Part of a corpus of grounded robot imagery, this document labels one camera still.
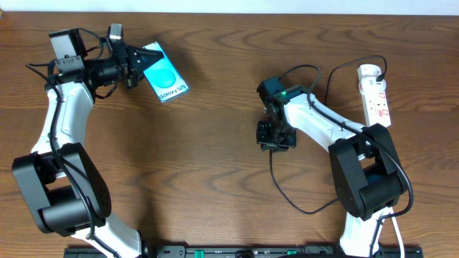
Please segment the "teal screen Galaxy smartphone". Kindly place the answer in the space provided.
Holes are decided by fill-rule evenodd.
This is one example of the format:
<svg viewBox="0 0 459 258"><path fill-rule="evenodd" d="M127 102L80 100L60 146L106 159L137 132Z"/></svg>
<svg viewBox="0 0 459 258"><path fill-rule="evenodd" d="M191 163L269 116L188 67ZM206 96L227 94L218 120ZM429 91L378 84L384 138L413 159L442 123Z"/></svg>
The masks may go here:
<svg viewBox="0 0 459 258"><path fill-rule="evenodd" d="M143 47L147 50L159 51L163 57L144 71L151 88L161 102L167 102L183 95L189 89L178 70L172 64L165 51L158 42Z"/></svg>

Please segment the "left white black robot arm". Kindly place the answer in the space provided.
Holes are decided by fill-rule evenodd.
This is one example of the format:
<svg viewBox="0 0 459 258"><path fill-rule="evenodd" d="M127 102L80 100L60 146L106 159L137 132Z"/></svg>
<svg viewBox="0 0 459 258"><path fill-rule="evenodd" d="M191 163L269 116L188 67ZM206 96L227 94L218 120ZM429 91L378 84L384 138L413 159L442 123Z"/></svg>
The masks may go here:
<svg viewBox="0 0 459 258"><path fill-rule="evenodd" d="M45 77L49 100L39 140L14 159L12 172L39 230L81 239L105 257L155 257L144 236L111 208L108 186L84 148L90 111L100 86L134 87L156 65L169 66L157 42L145 47L103 40L105 59L60 51Z"/></svg>

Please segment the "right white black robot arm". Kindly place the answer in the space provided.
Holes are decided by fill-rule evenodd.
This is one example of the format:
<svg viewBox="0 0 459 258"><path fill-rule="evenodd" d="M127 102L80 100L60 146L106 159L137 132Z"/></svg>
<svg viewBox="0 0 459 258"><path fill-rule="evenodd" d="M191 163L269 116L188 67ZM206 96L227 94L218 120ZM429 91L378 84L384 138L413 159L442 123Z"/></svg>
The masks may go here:
<svg viewBox="0 0 459 258"><path fill-rule="evenodd" d="M337 199L347 211L339 247L348 256L374 257L384 220L397 217L393 207L402 194L413 194L387 128L347 120L308 88L285 88L279 77L262 81L257 94L268 114L268 120L257 124L261 149L274 153L294 148L299 130L324 148Z"/></svg>

